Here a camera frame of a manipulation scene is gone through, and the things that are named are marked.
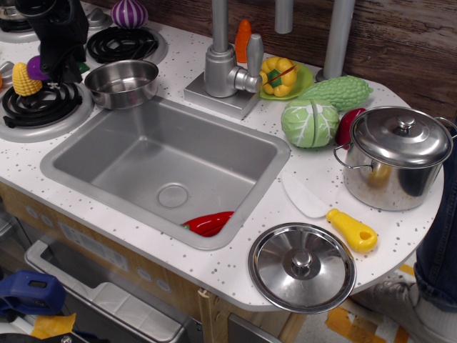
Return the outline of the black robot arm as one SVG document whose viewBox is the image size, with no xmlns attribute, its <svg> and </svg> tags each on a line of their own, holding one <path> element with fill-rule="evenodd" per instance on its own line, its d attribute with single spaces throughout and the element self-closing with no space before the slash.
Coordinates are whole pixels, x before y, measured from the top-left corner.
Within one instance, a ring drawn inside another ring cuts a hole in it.
<svg viewBox="0 0 457 343">
<path fill-rule="evenodd" d="M 52 82 L 80 83 L 89 22 L 80 1 L 16 1 L 40 41 L 40 70 Z"/>
</svg>

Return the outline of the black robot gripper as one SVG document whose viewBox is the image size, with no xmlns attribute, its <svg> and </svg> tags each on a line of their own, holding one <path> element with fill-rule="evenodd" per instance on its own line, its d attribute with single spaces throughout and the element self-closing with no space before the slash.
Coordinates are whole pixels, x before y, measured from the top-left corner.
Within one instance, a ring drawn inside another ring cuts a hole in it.
<svg viewBox="0 0 457 343">
<path fill-rule="evenodd" d="M 40 70 L 54 83 L 82 82 L 79 62 L 89 23 L 80 1 L 25 1 L 24 17 L 41 42 Z"/>
</svg>

